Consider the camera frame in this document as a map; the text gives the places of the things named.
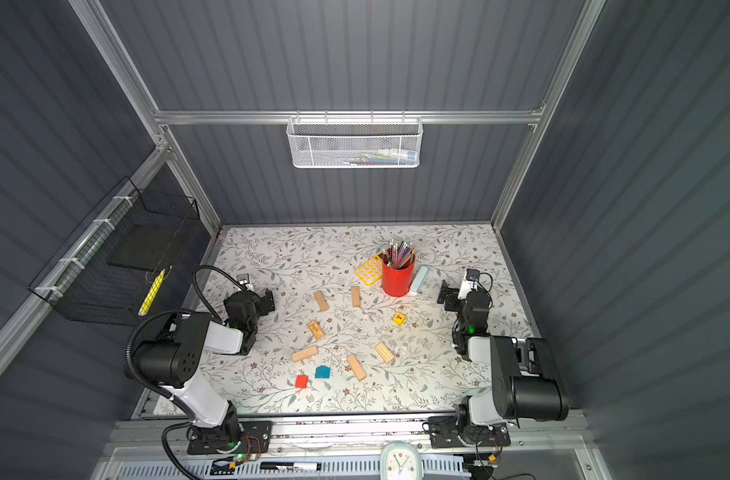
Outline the plain wood block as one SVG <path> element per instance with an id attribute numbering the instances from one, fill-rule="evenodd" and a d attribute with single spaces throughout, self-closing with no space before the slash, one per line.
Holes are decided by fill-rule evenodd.
<path id="1" fill-rule="evenodd" d="M 347 360 L 348 366 L 350 367 L 352 374 L 354 375 L 354 377 L 356 378 L 357 381 L 362 381 L 367 377 L 367 374 L 366 374 L 362 364 L 360 363 L 359 359 L 355 355 L 353 355 L 353 354 L 348 355 L 346 360 Z"/>
<path id="2" fill-rule="evenodd" d="M 317 302 L 321 312 L 325 312 L 329 309 L 329 305 L 321 291 L 315 291 L 314 298 L 315 298 L 315 301 Z"/>
<path id="3" fill-rule="evenodd" d="M 355 308 L 361 307 L 361 296 L 360 296 L 360 290 L 357 286 L 353 286 L 351 288 L 351 299 L 352 299 L 352 306 Z"/>

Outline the grooved light wood block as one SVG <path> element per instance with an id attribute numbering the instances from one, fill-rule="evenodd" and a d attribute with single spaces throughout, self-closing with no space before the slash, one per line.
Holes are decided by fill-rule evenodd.
<path id="1" fill-rule="evenodd" d="M 395 361 L 395 354 L 387 347 L 384 342 L 380 342 L 374 347 L 379 357 L 386 363 L 391 364 Z"/>

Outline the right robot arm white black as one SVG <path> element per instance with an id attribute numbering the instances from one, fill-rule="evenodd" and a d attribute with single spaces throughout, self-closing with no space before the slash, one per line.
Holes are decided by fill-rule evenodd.
<path id="1" fill-rule="evenodd" d="M 521 418 L 567 418 L 569 396 L 547 340 L 490 334 L 492 298 L 481 286 L 465 291 L 442 282 L 437 303 L 456 314 L 451 329 L 456 353 L 465 361 L 490 367 L 488 385 L 456 407 L 459 432 Z"/>

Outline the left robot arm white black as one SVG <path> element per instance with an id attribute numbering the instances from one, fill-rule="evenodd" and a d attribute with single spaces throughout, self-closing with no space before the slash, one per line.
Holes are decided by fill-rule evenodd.
<path id="1" fill-rule="evenodd" d="M 178 309 L 152 315 L 131 334 L 125 374 L 168 399 L 187 417 L 197 435 L 238 442 L 242 429 L 235 407 L 199 371 L 205 351 L 246 356 L 258 321 L 275 310 L 273 292 L 239 290 L 224 300 L 226 322 L 210 312 Z"/>

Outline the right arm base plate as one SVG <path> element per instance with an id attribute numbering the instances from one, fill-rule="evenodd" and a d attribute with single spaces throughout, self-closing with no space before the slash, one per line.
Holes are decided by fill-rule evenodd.
<path id="1" fill-rule="evenodd" d="M 493 426 L 464 424 L 456 415 L 436 415 L 423 422 L 435 449 L 462 447 L 491 447 L 501 449 L 511 445 L 506 423 Z"/>

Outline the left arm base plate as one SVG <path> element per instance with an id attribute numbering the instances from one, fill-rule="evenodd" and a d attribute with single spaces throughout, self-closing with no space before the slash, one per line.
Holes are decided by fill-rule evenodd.
<path id="1" fill-rule="evenodd" d="M 270 421 L 241 422 L 234 428 L 191 427 L 187 431 L 187 454 L 263 454 L 268 450 L 272 427 Z"/>

